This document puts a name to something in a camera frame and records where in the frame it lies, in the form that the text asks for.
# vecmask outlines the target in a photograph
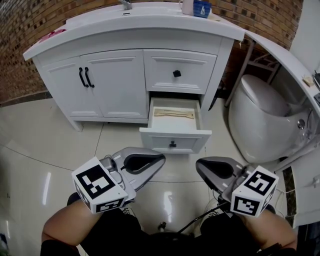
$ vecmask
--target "forearm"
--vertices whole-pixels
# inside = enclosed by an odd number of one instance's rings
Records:
[[[294,230],[280,216],[264,210],[257,218],[243,215],[240,218],[261,249],[266,249],[276,243],[282,247],[297,249],[297,236]]]
[[[86,238],[101,215],[102,213],[92,214],[88,207],[78,200],[59,210],[45,223],[42,241],[55,239],[77,246]]]

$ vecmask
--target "person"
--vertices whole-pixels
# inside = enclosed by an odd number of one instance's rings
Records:
[[[205,212],[217,206],[215,199]],[[134,250],[138,254],[156,252],[215,253],[216,255],[295,255],[297,236],[289,223],[264,210],[259,217],[233,215],[221,210],[206,215],[196,238],[161,239],[142,231],[130,207],[92,214],[77,193],[67,206],[55,213],[44,225],[41,256],[79,255],[81,245],[89,256],[119,254]]]

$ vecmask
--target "white toilet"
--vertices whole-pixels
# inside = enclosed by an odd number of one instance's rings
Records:
[[[244,75],[229,108],[229,128],[249,163],[287,157],[308,142],[310,109],[286,103],[270,85]]]

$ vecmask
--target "tile floor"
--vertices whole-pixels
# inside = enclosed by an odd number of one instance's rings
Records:
[[[132,208],[146,232],[156,232],[162,221],[177,231],[203,213],[213,195],[196,172],[197,159],[225,156],[246,163],[228,132],[225,110],[218,99],[203,117],[212,136],[199,154],[167,154],[165,166],[138,192]],[[93,156],[142,147],[140,126],[85,122],[76,132],[53,99],[0,108],[0,232],[13,256],[40,254],[44,223],[75,191],[71,172]],[[281,182],[279,187],[285,190]],[[279,191],[272,199],[284,215],[285,201]]]

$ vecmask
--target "white countertop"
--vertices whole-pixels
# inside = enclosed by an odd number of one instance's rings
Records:
[[[245,33],[265,48],[290,73],[310,100],[317,114],[320,116],[320,107],[314,99],[314,96],[320,91],[316,85],[309,87],[302,80],[303,76],[312,77],[312,74],[307,70],[307,68],[291,52],[280,45],[251,31],[246,30]]]
[[[133,3],[131,10],[115,5],[70,18],[65,25],[58,28],[66,31],[35,43],[23,57],[28,60],[53,47],[94,34],[147,28],[199,31],[239,41],[242,41],[245,35],[244,29],[212,13],[206,19],[183,14],[179,3],[142,2]]]

